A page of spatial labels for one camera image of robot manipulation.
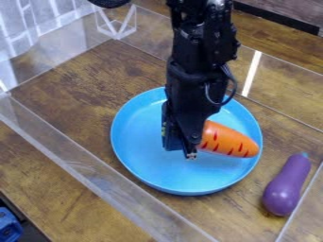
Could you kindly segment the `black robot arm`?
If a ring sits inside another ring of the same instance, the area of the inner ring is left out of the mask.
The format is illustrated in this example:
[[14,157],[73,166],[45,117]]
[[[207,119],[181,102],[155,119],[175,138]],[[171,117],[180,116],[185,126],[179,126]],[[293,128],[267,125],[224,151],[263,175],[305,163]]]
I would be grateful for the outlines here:
[[167,0],[173,30],[167,61],[167,100],[161,106],[161,141],[168,151],[196,157],[205,119],[237,90],[227,62],[240,42],[231,21],[232,0]]

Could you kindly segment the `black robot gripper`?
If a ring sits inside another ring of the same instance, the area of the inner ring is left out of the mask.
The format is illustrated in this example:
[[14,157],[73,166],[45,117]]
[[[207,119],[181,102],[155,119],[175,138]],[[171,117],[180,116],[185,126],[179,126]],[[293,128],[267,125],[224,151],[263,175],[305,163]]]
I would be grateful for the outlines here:
[[196,158],[203,125],[209,115],[231,101],[237,81],[228,66],[188,73],[173,58],[167,62],[167,101],[161,105],[161,141],[167,151],[181,150]]

